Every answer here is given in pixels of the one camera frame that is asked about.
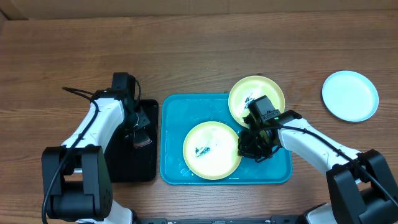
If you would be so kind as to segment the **light blue plate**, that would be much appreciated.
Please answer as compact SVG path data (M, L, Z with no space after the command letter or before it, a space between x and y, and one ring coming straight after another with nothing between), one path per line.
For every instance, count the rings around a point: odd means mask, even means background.
M325 80L322 100L331 114L349 122L369 119L379 106L374 84L364 75L350 70L335 72Z

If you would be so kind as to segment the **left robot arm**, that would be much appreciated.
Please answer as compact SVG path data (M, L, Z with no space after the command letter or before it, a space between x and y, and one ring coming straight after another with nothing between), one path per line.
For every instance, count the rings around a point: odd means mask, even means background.
M154 179L158 102L120 86L66 91L88 99L90 110L67 140L42 153L42 222L140 223L115 201L112 184Z

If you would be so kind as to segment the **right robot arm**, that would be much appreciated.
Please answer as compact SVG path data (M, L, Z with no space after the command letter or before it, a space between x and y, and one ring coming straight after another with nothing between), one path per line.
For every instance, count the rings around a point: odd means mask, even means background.
M305 212L297 223L395 223L397 183L384 156L359 152L313 128L298 113L251 113L239 134L238 154L261 162L284 148L326 177L330 203Z

